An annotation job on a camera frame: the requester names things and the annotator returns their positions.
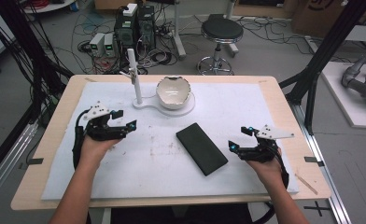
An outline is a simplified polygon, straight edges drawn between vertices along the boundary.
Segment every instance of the chair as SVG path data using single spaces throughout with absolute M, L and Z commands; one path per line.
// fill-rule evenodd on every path
M 202 75 L 234 75 L 232 66 L 225 59 L 220 58 L 222 44 L 238 42 L 244 34 L 244 29 L 235 21 L 224 18 L 209 19 L 201 27 L 203 36 L 217 43 L 213 57 L 204 57 L 198 64 L 198 72 Z

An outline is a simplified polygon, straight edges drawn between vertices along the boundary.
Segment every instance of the gray floor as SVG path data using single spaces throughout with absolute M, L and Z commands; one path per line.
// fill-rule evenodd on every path
M 83 29 L 91 31 L 91 28 L 85 28 L 82 23 L 94 22 L 100 24 L 105 22 L 105 26 L 99 27 L 98 30 L 98 32 L 104 32 L 108 30 L 106 26 L 112 27 L 114 25 L 113 17 L 112 14 L 101 15 L 92 10 L 80 10 L 74 13 L 68 11 L 68 9 L 41 15 L 45 30 L 56 48 L 58 56 L 75 74 L 83 74 L 84 72 L 69 51 L 75 52 L 87 68 L 92 66 L 91 59 L 77 51 L 77 44 L 80 41 L 91 39 L 90 35 L 78 35 L 82 34 Z M 199 34 L 198 28 L 201 24 L 195 21 L 195 18 L 183 19 L 181 27 L 186 24 L 189 24 L 189 26 L 182 33 Z M 273 25 L 273 31 L 283 33 L 285 37 L 294 35 L 290 31 L 289 21 L 282 22 L 282 24 L 286 24 L 286 27 L 275 24 Z M 263 29 L 254 31 L 254 33 L 265 36 Z M 271 34 L 270 31 L 268 31 L 268 35 L 270 38 L 281 37 L 281 35 Z M 197 74 L 195 64 L 204 56 L 213 54 L 215 44 L 201 36 L 192 35 L 183 35 L 182 41 L 188 53 L 184 61 L 179 61 L 171 66 L 149 68 L 148 72 L 158 75 Z M 239 54 L 232 58 L 231 54 L 224 49 L 222 56 L 232 64 L 236 75 L 273 76 L 278 81 L 282 81 L 302 71 L 312 57 L 309 47 L 302 40 L 291 39 L 290 42 L 296 43 L 298 47 L 263 40 L 245 30 L 243 39 L 237 43 L 240 50 Z M 366 55 L 366 49 L 356 43 L 346 42 L 336 53 L 338 57 L 344 58 L 333 59 L 337 62 L 341 60 L 347 62 L 346 59 L 353 62 L 361 54 Z M 0 74 L 1 145 L 30 104 L 30 95 L 29 84 L 8 53 L 5 52 L 0 56 L 0 66 L 2 67 L 2 73 Z M 40 129 L 37 139 L 42 132 L 43 130 Z M 314 132 L 352 223 L 366 223 L 366 129 L 356 129 L 349 126 L 343 112 L 321 78 L 317 89 Z M 19 169 L 18 166 L 25 160 L 26 154 L 35 144 L 35 141 L 36 139 L 27 148 L 16 169 L 13 170 L 2 188 L 0 188 L 0 223 L 45 223 L 52 215 L 52 211 L 12 211 L 9 206 L 24 175 L 24 170 Z M 318 201 L 318 204 L 321 207 L 329 207 L 326 201 Z M 311 223 L 334 222 L 330 211 L 323 210 L 319 214 L 317 210 L 304 209 L 305 206 L 316 206 L 314 201 L 301 201 L 298 202 L 298 205 Z M 262 214 L 262 205 L 252 204 L 251 206 L 253 206 L 251 209 L 253 217 Z M 91 212 L 93 213 L 94 223 L 100 223 L 103 211 L 101 209 L 92 209 Z

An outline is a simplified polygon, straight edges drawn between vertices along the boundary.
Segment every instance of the cable bundle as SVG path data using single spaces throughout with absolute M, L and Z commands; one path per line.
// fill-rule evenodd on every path
M 11 53 L 21 73 L 31 84 L 31 100 L 34 105 L 32 120 L 35 120 L 41 112 L 44 99 L 48 99 L 48 105 L 50 105 L 54 99 L 59 99 L 59 95 L 63 92 L 65 84 L 62 83 L 60 75 L 70 78 L 73 74 L 67 68 L 60 66 L 61 62 L 53 51 L 41 22 L 39 22 L 44 33 L 40 35 L 52 51 L 56 63 L 46 56 L 24 15 L 23 8 L 18 2 L 0 0 L 0 16 L 16 37 L 19 45 L 14 44 L 1 27 L 0 40 Z

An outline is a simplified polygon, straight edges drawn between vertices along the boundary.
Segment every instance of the cardboard box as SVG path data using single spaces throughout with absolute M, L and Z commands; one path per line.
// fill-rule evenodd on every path
M 300 0 L 291 21 L 291 29 L 301 35 L 324 37 L 344 7 L 336 0 Z
M 299 0 L 285 0 L 283 4 L 283 9 L 287 12 L 295 12 L 297 7 L 299 6 Z
M 248 17 L 269 17 L 276 19 L 290 19 L 293 12 L 287 12 L 282 7 L 263 7 L 240 5 L 236 2 L 233 13 L 234 16 L 248 16 Z
M 126 7 L 130 3 L 136 3 L 135 0 L 95 0 L 96 9 L 119 9 Z

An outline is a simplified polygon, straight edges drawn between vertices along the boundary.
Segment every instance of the power supply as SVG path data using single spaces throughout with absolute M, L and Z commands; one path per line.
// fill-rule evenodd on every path
M 116 43 L 114 41 L 114 34 L 105 34 L 105 52 L 106 57 L 116 57 Z
M 154 6 L 143 6 L 138 9 L 140 40 L 148 49 L 156 48 Z
M 102 57 L 105 53 L 105 34 L 96 34 L 90 42 L 90 47 L 94 57 Z

